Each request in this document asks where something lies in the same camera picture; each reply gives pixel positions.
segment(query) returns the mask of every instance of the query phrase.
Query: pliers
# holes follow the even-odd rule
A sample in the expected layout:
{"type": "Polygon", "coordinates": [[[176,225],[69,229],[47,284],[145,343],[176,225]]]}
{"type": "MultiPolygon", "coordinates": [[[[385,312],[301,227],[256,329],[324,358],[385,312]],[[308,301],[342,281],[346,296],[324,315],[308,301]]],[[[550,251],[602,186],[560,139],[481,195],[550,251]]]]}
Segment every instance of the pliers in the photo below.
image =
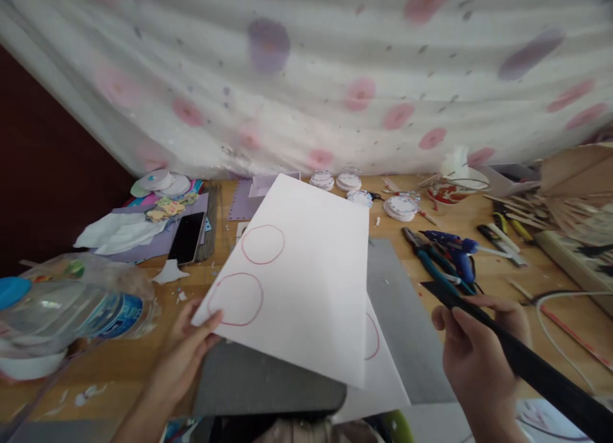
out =
{"type": "MultiPolygon", "coordinates": [[[[413,252],[420,259],[423,267],[428,271],[428,274],[445,289],[459,295],[458,289],[438,270],[434,263],[438,264],[444,273],[459,277],[453,265],[443,257],[431,243],[426,242],[420,236],[415,234],[411,229],[404,227],[401,229],[402,235],[411,245],[413,252]]],[[[464,280],[460,281],[460,290],[467,295],[474,295],[475,291],[469,287],[464,280]]]]}

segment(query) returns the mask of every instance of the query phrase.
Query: paper scrap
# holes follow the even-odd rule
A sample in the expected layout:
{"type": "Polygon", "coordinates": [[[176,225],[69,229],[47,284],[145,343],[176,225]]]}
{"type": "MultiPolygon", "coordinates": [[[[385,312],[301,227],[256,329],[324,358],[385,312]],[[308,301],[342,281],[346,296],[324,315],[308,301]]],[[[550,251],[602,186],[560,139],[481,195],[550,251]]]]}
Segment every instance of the paper scrap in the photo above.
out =
{"type": "Polygon", "coordinates": [[[331,418],[334,424],[402,409],[411,404],[368,296],[366,304],[364,388],[347,387],[345,403],[331,418]]]}
{"type": "Polygon", "coordinates": [[[108,386],[109,385],[107,384],[101,389],[98,389],[96,386],[89,386],[85,392],[82,392],[77,395],[77,397],[75,398],[75,406],[81,407],[85,405],[90,398],[95,395],[100,395],[107,389],[108,386]]]}
{"type": "Polygon", "coordinates": [[[280,174],[192,324],[363,387],[369,210],[280,174]]]}
{"type": "Polygon", "coordinates": [[[189,276],[189,273],[179,270],[178,261],[174,259],[167,260],[166,263],[164,263],[164,268],[162,269],[162,272],[156,275],[153,278],[153,281],[159,283],[160,285],[163,285],[164,283],[174,282],[175,280],[179,280],[180,278],[189,276]]]}

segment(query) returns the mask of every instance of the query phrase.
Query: glue gun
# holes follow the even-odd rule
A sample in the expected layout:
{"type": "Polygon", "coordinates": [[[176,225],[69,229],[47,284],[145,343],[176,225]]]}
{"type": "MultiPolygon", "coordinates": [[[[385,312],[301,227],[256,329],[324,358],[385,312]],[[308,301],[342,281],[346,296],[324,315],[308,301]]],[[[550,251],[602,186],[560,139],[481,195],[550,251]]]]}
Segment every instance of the glue gun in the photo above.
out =
{"type": "Polygon", "coordinates": [[[462,280],[468,285],[474,283],[474,273],[468,255],[474,255],[479,250],[479,243],[472,239],[464,239],[454,234],[441,231],[420,231],[431,242],[442,246],[453,261],[455,269],[462,280]]]}

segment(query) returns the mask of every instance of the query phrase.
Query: cup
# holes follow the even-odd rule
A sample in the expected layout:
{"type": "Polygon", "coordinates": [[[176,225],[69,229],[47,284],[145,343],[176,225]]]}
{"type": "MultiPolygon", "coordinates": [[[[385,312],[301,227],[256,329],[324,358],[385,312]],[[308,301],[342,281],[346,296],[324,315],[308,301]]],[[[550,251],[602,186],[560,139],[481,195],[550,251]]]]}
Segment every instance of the cup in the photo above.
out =
{"type": "Polygon", "coordinates": [[[469,169],[469,177],[447,179],[440,176],[428,188],[428,196],[438,204],[455,205],[477,191],[487,191],[490,182],[487,176],[469,169]]]}

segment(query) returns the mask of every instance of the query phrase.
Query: gray cutting mat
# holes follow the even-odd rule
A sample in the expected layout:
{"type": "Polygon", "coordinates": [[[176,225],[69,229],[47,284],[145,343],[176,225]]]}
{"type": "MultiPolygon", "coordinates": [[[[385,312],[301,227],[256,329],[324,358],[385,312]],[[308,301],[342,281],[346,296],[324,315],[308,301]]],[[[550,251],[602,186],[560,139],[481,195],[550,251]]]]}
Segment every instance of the gray cutting mat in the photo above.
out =
{"type": "MultiPolygon", "coordinates": [[[[443,372],[443,346],[430,315],[391,242],[370,242],[368,295],[411,403],[454,402],[443,372]]],[[[345,394],[344,384],[240,344],[221,343],[204,362],[192,414],[332,413],[345,394]]]]}

